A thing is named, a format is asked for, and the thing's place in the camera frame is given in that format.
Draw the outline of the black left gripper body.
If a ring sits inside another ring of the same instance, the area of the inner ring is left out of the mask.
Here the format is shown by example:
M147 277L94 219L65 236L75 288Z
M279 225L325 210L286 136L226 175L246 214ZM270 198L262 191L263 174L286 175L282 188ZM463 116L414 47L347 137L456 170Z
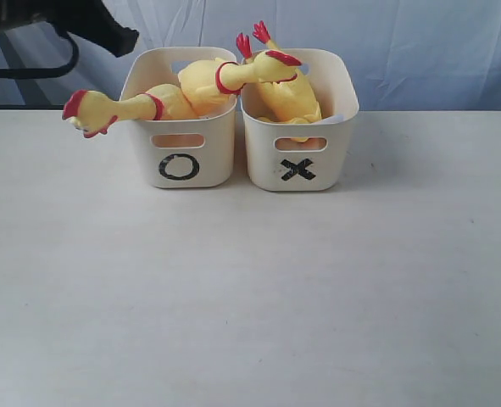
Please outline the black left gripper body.
M3 29L46 21L89 41L114 34L114 18L103 1L7 1Z

